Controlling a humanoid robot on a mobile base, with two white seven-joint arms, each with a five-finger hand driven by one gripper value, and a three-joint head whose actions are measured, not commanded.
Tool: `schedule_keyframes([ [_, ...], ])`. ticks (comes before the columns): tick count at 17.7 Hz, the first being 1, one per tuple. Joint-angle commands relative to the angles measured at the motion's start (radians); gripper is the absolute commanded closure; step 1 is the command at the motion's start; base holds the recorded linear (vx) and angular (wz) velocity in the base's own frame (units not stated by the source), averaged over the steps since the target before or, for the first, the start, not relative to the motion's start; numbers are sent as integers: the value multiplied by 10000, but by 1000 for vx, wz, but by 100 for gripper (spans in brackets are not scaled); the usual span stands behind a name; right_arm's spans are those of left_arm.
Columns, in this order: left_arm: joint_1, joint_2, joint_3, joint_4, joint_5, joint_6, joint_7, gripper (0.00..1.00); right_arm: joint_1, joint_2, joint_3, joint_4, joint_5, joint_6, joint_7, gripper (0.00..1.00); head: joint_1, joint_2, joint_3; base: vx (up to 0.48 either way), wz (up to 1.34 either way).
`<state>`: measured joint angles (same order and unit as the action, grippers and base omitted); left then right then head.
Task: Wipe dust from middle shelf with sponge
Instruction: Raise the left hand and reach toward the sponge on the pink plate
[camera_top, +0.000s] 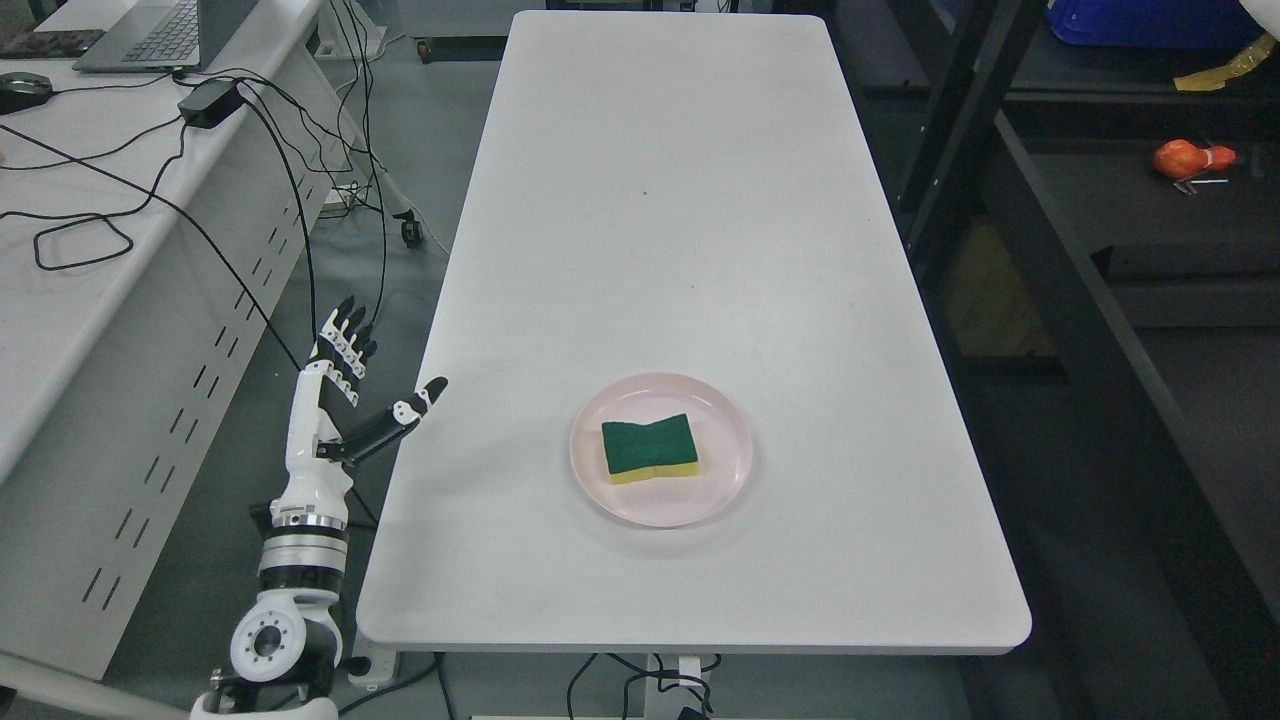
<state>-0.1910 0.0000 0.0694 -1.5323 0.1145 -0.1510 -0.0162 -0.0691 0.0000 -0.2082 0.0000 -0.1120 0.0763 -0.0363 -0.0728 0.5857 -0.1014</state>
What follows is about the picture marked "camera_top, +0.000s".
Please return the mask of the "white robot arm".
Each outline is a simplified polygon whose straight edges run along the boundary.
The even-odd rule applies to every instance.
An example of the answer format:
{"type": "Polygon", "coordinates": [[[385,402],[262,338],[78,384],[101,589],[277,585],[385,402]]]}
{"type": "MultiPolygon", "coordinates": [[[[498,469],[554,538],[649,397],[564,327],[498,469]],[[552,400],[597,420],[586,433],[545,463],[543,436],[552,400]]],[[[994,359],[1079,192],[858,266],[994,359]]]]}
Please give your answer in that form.
{"type": "Polygon", "coordinates": [[[346,577],[346,521],[314,514],[265,533],[259,592],[230,634],[192,719],[337,719],[332,700],[344,641],[332,616],[346,577]]]}

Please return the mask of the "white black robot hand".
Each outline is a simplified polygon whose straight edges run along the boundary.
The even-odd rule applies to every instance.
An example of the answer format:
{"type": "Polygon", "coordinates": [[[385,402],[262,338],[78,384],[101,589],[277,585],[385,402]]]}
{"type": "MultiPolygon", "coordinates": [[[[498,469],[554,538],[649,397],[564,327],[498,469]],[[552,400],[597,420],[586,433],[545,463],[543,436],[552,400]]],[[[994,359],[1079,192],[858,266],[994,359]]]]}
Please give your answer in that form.
{"type": "Polygon", "coordinates": [[[366,309],[349,296],[320,325],[297,377],[285,437],[288,483],[270,503],[274,527],[343,530],[346,496],[360,464],[416,429],[449,382],[439,375],[379,413],[360,419],[360,386],[378,350],[366,309]]]}

